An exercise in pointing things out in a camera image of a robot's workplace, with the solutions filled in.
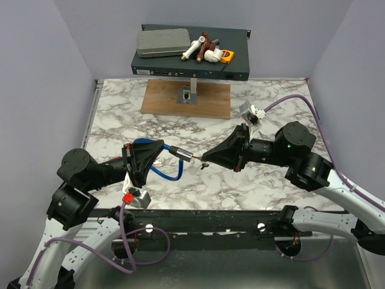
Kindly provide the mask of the silver key bunch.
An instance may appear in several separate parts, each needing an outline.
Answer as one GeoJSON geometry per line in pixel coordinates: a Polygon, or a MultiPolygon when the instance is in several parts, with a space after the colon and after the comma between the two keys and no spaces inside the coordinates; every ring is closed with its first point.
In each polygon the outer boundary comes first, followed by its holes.
{"type": "Polygon", "coordinates": [[[202,157],[200,157],[200,156],[193,156],[192,159],[199,160],[201,162],[200,170],[203,170],[203,169],[209,167],[209,164],[207,162],[203,161],[202,157]]]}

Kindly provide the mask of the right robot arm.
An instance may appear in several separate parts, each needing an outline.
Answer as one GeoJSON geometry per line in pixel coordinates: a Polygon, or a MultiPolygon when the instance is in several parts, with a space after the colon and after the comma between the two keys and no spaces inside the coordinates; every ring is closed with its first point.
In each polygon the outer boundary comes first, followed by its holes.
{"type": "Polygon", "coordinates": [[[250,137],[249,127],[238,125],[216,147],[205,152],[202,161],[240,172],[247,163],[285,167],[285,178],[300,189],[332,200],[343,213],[311,211],[286,205],[277,220],[267,227],[289,236],[300,232],[321,232],[350,239],[365,250],[384,255],[384,212],[380,200],[370,203],[365,193],[354,194],[337,175],[334,165],[312,152],[316,137],[300,122],[278,130],[274,141],[250,137]]]}

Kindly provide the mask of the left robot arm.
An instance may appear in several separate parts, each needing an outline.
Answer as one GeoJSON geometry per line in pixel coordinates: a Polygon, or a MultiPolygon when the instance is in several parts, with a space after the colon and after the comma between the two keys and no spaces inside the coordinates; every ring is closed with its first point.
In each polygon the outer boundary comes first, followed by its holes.
{"type": "Polygon", "coordinates": [[[68,151],[57,171],[63,184],[52,196],[39,246],[26,272],[8,287],[74,288],[95,256],[125,274],[135,273],[137,264],[126,237],[138,228],[125,208],[147,208],[150,198],[129,190],[145,185],[153,162],[166,148],[162,140],[141,139],[125,144],[121,157],[104,163],[98,163],[85,149],[68,151]],[[126,184],[123,205],[113,208],[83,242],[76,241],[98,203],[90,192],[122,181],[126,184]]]}

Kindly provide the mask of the white elbow pipe fitting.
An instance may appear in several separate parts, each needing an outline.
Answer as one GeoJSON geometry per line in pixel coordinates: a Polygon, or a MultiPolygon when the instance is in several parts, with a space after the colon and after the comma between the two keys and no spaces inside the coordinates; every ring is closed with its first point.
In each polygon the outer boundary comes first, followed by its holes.
{"type": "Polygon", "coordinates": [[[222,56],[223,56],[223,51],[220,49],[215,49],[214,51],[208,49],[204,53],[204,59],[210,63],[220,62],[222,56]]]}

